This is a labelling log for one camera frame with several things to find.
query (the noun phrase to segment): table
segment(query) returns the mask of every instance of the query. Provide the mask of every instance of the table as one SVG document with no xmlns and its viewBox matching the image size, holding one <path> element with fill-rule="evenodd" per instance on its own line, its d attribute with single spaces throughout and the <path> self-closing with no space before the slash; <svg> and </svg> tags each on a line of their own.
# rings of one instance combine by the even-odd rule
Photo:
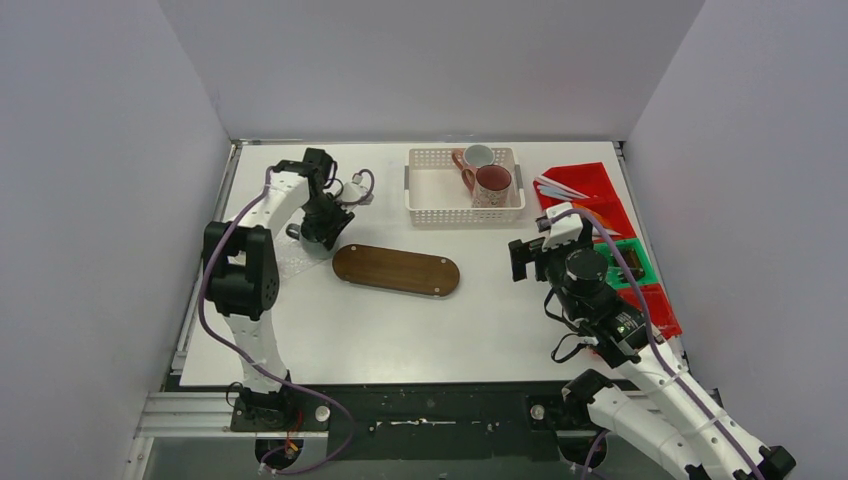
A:
<svg viewBox="0 0 848 480">
<path fill-rule="evenodd" d="M 550 351 L 566 327 L 545 317 L 547 284 L 513 283 L 507 243 L 539 236 L 540 207 L 533 178 L 550 167 L 602 162 L 637 236 L 644 241 L 611 142 L 488 143 L 509 147 L 522 166 L 527 206 L 509 228 L 420 230 L 403 201 L 404 164 L 412 148 L 466 144 L 247 145 L 243 147 L 224 218 L 261 189 L 268 165 L 300 160 L 307 146 L 323 148 L 347 181 L 361 168 L 377 179 L 374 202 L 357 208 L 339 245 L 374 245 L 452 259 L 462 278 L 444 299 L 425 298 L 340 281 L 324 262 L 282 281 L 273 307 L 280 354 L 293 381 L 307 385 L 518 382 L 570 380 L 588 368 L 621 378 L 588 351 L 565 364 Z M 461 186 L 457 175 L 457 188 Z M 223 318 L 207 304 L 209 323 L 232 339 Z M 573 338 L 563 344 L 573 346 Z M 242 379 L 237 356 L 194 328 L 182 386 L 225 386 Z"/>
</svg>

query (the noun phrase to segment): purple cable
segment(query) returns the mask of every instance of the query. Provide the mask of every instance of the purple cable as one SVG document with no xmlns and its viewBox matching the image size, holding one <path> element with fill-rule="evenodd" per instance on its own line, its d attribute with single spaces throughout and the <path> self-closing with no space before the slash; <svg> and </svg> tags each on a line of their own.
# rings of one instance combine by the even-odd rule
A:
<svg viewBox="0 0 848 480">
<path fill-rule="evenodd" d="M 601 442 L 604 440 L 604 437 L 607 436 L 609 430 L 602 430 L 601 433 L 598 434 L 595 441 L 592 442 L 592 447 L 589 448 L 589 454 L 586 455 L 586 463 L 583 464 L 583 473 L 580 474 L 580 480 L 586 480 L 586 475 L 589 473 L 589 465 L 592 463 L 592 457 L 595 456 L 595 452 L 598 451 L 598 448 L 601 447 Z"/>
<path fill-rule="evenodd" d="M 218 245 L 215 246 L 215 250 L 212 251 L 212 255 L 209 257 L 209 265 L 210 266 L 215 265 L 215 263 L 217 263 L 218 257 L 221 256 L 221 252 L 224 250 L 224 245 L 227 244 L 227 241 L 233 235 L 233 232 L 235 232 L 236 227 L 238 227 L 238 224 L 241 221 L 241 219 L 244 218 L 245 215 L 247 215 L 247 213 L 250 211 L 251 208 L 256 206 L 256 204 L 258 204 L 260 201 L 262 201 L 263 198 L 265 198 L 266 195 L 268 195 L 268 191 L 271 188 L 271 170 L 272 170 L 272 167 L 268 167 L 268 169 L 265 170 L 265 186 L 262 188 L 262 193 L 260 193 L 258 197 L 251 200 L 250 203 L 245 205 L 245 207 L 235 216 L 235 218 L 233 218 L 233 221 L 232 221 L 232 223 L 230 223 L 230 226 L 227 227 L 227 229 L 224 231 L 224 235 L 221 236 L 221 240 L 218 242 Z M 329 462 L 333 458 L 337 457 L 345 448 L 348 447 L 348 445 L 350 445 L 350 442 L 353 440 L 353 432 L 354 432 L 354 427 L 356 425 L 356 420 L 353 419 L 353 415 L 351 415 L 350 412 L 342 404 L 340 404 L 336 400 L 333 400 L 332 398 L 328 397 L 327 395 L 324 395 L 323 393 L 320 393 L 320 392 L 316 392 L 314 390 L 310 390 L 310 389 L 308 389 L 306 387 L 302 387 L 300 385 L 296 385 L 292 382 L 289 382 L 285 379 L 282 379 L 282 378 L 274 375 L 273 373 L 266 370 L 263 366 L 257 365 L 256 362 L 252 358 L 250 358 L 250 355 L 248 355 L 248 353 L 245 352 L 243 349 L 241 349 L 238 345 L 230 342 L 226 338 L 215 333 L 215 331 L 213 331 L 212 328 L 209 327 L 209 323 L 206 321 L 206 314 L 203 310 L 203 304 L 205 303 L 204 299 L 206 298 L 206 290 L 209 288 L 209 281 L 211 280 L 211 278 L 212 278 L 212 268 L 205 269 L 203 271 L 203 280 L 200 282 L 200 295 L 199 295 L 200 301 L 197 303 L 197 316 L 200 319 L 200 326 L 203 327 L 203 330 L 206 331 L 206 333 L 209 334 L 210 337 L 214 338 L 215 340 L 217 340 L 219 343 L 223 344 L 224 346 L 226 346 L 230 350 L 236 352 L 241 358 L 243 358 L 247 363 L 249 363 L 250 366 L 252 366 L 257 372 L 261 373 L 262 375 L 265 375 L 266 377 L 270 378 L 271 380 L 274 380 L 275 382 L 279 382 L 283 386 L 286 386 L 286 387 L 291 388 L 293 390 L 297 390 L 298 392 L 305 393 L 307 395 L 312 395 L 313 397 L 316 397 L 320 400 L 323 400 L 323 401 L 329 403 L 330 405 L 336 407 L 339 411 L 341 411 L 344 414 L 344 416 L 347 417 L 347 419 L 351 423 L 350 433 L 348 433 L 347 438 L 345 439 L 344 443 L 342 443 L 342 445 L 339 448 L 337 448 L 336 450 L 334 450 L 332 453 L 330 453 L 329 455 L 324 457 L 323 460 L 321 460 L 320 462 L 317 462 L 315 464 L 309 465 L 308 467 L 303 467 L 303 468 L 298 469 L 298 470 L 280 470 L 277 473 L 279 473 L 280 475 L 297 475 L 299 473 L 306 473 L 306 472 L 315 470 L 316 468 L 319 468 L 319 467 L 325 465 L 327 462 Z M 265 460 L 272 454 L 272 452 L 273 452 L 273 450 L 266 453 L 262 457 L 260 462 L 265 463 Z"/>
<path fill-rule="evenodd" d="M 339 205 L 346 205 L 346 206 L 350 206 L 350 205 L 359 205 L 360 203 L 364 202 L 365 200 L 368 200 L 368 197 L 370 197 L 370 196 L 371 196 L 371 193 L 373 193 L 373 192 L 374 192 L 374 172 L 372 172 L 371 170 L 368 170 L 367 168 L 363 168 L 363 169 L 362 169 L 362 170 L 360 170 L 357 174 L 358 174 L 358 175 L 362 175 L 363 173 L 367 173 L 367 174 L 368 174 L 368 176 L 369 176 L 369 177 L 371 177 L 371 186 L 370 186 L 370 187 L 368 187 L 368 191 L 367 191 L 367 192 L 365 192 L 365 195 L 363 195 L 363 196 L 359 197 L 359 200 L 355 200 L 355 201 L 353 201 L 353 202 L 342 202 L 342 201 L 340 200 L 340 201 L 338 201 L 338 202 L 336 202 L 336 203 L 338 203 Z M 342 189 L 341 189 L 341 190 L 339 190 L 339 195 L 341 195 L 341 194 L 342 194 L 342 191 L 344 191 L 344 185 L 342 185 Z"/>
<path fill-rule="evenodd" d="M 618 251 L 618 247 L 615 245 L 615 242 L 613 241 L 612 237 L 610 237 L 609 233 L 607 233 L 603 225 L 601 225 L 601 222 L 599 222 L 598 219 L 595 218 L 595 216 L 592 215 L 592 213 L 588 210 L 582 208 L 572 208 L 552 218 L 551 224 L 554 224 L 573 213 L 576 213 L 588 220 L 592 224 L 592 226 L 595 227 L 595 230 L 597 230 L 598 233 L 601 234 L 601 238 L 604 239 L 604 242 L 609 245 L 610 252 L 612 252 L 613 257 L 615 257 L 615 261 L 616 263 L 618 263 L 618 266 L 621 267 L 621 271 L 622 273 L 624 273 L 624 276 L 627 277 L 627 283 L 630 284 L 630 288 L 633 289 L 633 293 L 636 294 L 636 298 L 639 300 L 639 306 L 642 307 L 642 313 L 645 315 L 645 330 L 648 333 L 648 343 L 651 346 L 651 351 L 654 352 L 654 356 L 657 357 L 657 361 L 659 361 L 660 366 L 662 366 L 663 370 L 665 370 L 665 373 L 667 373 L 668 376 L 674 378 L 675 383 L 680 385 L 680 388 L 684 392 L 686 392 L 689 398 L 698 406 L 698 408 L 701 409 L 702 412 L 704 412 L 704 415 L 706 415 L 706 417 L 710 421 L 715 420 L 715 416 L 713 416 L 713 412 L 710 410 L 707 404 L 704 403 L 704 401 L 701 400 L 701 398 L 695 394 L 695 391 L 692 390 L 692 388 L 687 385 L 682 378 L 675 378 L 674 370 L 668 363 L 666 363 L 665 359 L 660 355 L 659 348 L 657 348 L 657 340 L 654 338 L 653 329 L 651 328 L 653 324 L 651 323 L 651 314 L 650 312 L 648 312 L 648 303 L 645 301 L 645 296 L 642 295 L 642 291 L 639 290 L 639 285 L 636 283 L 636 278 L 633 276 L 633 272 L 630 271 L 630 268 L 627 266 L 627 262 L 624 261 L 624 257 L 621 255 L 621 252 Z M 733 434 L 730 433 L 727 427 L 725 427 L 721 422 L 715 422 L 715 426 L 722 433 L 722 435 L 724 435 L 727 441 L 730 442 L 730 444 L 736 450 L 736 453 L 738 453 L 739 456 L 742 457 L 742 459 L 751 469 L 751 472 L 753 472 L 754 476 L 757 477 L 757 480 L 765 480 L 765 477 L 763 477 L 763 474 L 760 472 L 760 469 L 757 467 L 757 464 L 754 463 L 754 460 L 751 458 L 750 455 L 748 455 L 748 452 L 746 452 L 745 449 L 742 448 L 742 445 L 739 443 L 738 440 L 736 440 L 736 438 L 733 437 Z"/>
</svg>

